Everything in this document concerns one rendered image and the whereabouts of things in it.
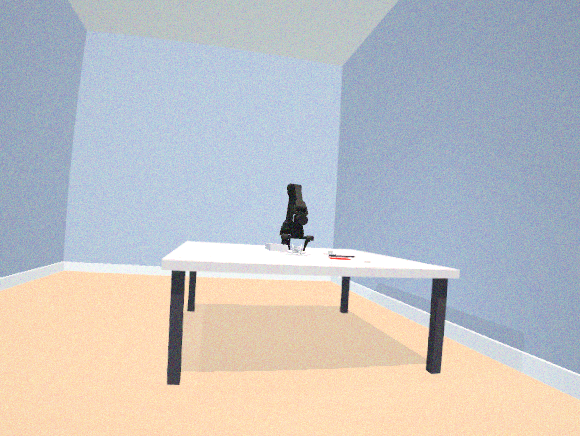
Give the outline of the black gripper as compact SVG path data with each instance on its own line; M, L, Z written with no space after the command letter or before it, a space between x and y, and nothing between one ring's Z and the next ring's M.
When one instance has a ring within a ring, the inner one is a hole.
M304 243L304 248L303 251L305 251L305 248L308 244L308 242L310 241L314 241L314 236L302 236L303 235L303 225L293 225L293 236L292 235L288 235L288 234L282 234L281 235L281 239L284 239L287 242L288 245L288 249L290 250L290 241L289 238L292 239L305 239L305 243ZM296 236L296 237L294 237ZM301 237L298 237L301 236Z

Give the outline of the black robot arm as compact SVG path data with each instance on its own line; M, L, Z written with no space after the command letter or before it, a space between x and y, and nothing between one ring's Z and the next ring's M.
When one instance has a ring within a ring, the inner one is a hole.
M280 235L290 234L293 236L293 225L306 225L308 222L308 210L306 203L302 198L302 185L289 184L287 185L287 193L289 196L286 220L281 226ZM295 214L295 215L294 215ZM294 215L294 220L293 220Z

